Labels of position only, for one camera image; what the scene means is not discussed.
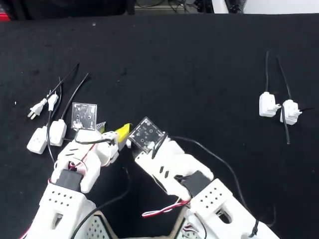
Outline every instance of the black cloth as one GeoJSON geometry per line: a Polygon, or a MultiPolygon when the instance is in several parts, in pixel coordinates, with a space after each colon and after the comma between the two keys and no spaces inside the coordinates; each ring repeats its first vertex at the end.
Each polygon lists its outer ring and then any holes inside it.
{"type": "MultiPolygon", "coordinates": [[[[32,223],[53,170],[47,150],[26,145],[46,124],[46,108],[29,120],[39,102],[80,62],[79,75],[64,85],[62,112],[85,73],[92,78],[75,102],[98,105],[98,122],[108,129],[144,117],[170,135],[198,140],[237,173],[247,204],[269,223],[272,206],[282,239],[310,239],[318,224],[319,15],[174,15],[75,18],[0,24],[0,205],[2,238],[17,238],[32,223]],[[279,54],[293,100],[304,112],[285,130],[258,114],[265,90],[265,52],[270,49],[270,92],[288,98],[274,58],[279,54]]],[[[67,123],[70,125],[70,114],[67,123]]],[[[73,134],[68,130],[68,137],[73,134]]],[[[195,145],[180,142],[238,197],[228,169],[195,145]]],[[[54,148],[57,153],[61,148],[54,148]]],[[[168,235],[178,210],[142,219],[141,213],[173,203],[135,163],[128,149],[103,168],[92,192],[97,205],[122,193],[127,167],[129,195],[104,213],[119,237],[168,235]]]]}

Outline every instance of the white power plug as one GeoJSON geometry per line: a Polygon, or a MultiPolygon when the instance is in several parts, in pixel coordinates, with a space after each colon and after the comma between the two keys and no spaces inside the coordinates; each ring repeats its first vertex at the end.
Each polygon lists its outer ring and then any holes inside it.
{"type": "Polygon", "coordinates": [[[65,133],[66,123],[64,120],[53,121],[50,127],[50,145],[62,146],[65,133]]]}
{"type": "Polygon", "coordinates": [[[36,116],[39,116],[41,114],[41,111],[43,109],[43,106],[48,102],[46,98],[44,98],[40,103],[34,105],[30,108],[30,113],[28,114],[28,117],[32,120],[36,116]]]}
{"type": "MultiPolygon", "coordinates": [[[[302,112],[298,109],[298,104],[294,102],[293,100],[286,100],[283,103],[283,107],[285,110],[286,123],[290,125],[294,125],[298,120],[298,116],[302,114],[302,112]]],[[[280,122],[283,122],[282,110],[280,114],[280,122]]]]}
{"type": "Polygon", "coordinates": [[[280,108],[279,104],[276,104],[275,96],[264,92],[259,97],[259,115],[263,117],[275,116],[277,110],[280,108]]]}
{"type": "Polygon", "coordinates": [[[33,133],[26,148],[33,153],[42,154],[47,142],[46,142],[46,126],[42,128],[37,128],[33,133]]]}

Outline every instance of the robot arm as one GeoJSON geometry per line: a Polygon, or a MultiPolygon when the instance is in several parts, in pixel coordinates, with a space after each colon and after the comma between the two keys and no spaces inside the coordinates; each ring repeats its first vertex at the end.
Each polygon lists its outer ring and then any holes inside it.
{"type": "MultiPolygon", "coordinates": [[[[96,205],[87,200],[88,193],[100,175],[100,168],[113,163],[125,145],[130,125],[100,134],[79,130],[77,137],[58,155],[50,182],[39,203],[39,209],[27,232],[27,239],[70,239],[74,229],[96,205]],[[86,143],[103,141],[95,144],[86,143]]],[[[86,238],[87,220],[76,234],[86,238]]]]}
{"type": "Polygon", "coordinates": [[[185,154],[169,137],[162,138],[163,141],[157,139],[163,136],[163,132],[145,118],[129,135],[129,140],[141,150],[135,162],[167,194],[189,201],[185,227],[177,238],[182,235],[191,238],[194,233],[193,238],[202,239],[279,239],[264,223],[258,222],[255,226],[256,219],[206,166],[185,154]],[[157,146],[160,147],[154,157],[157,146]]]}

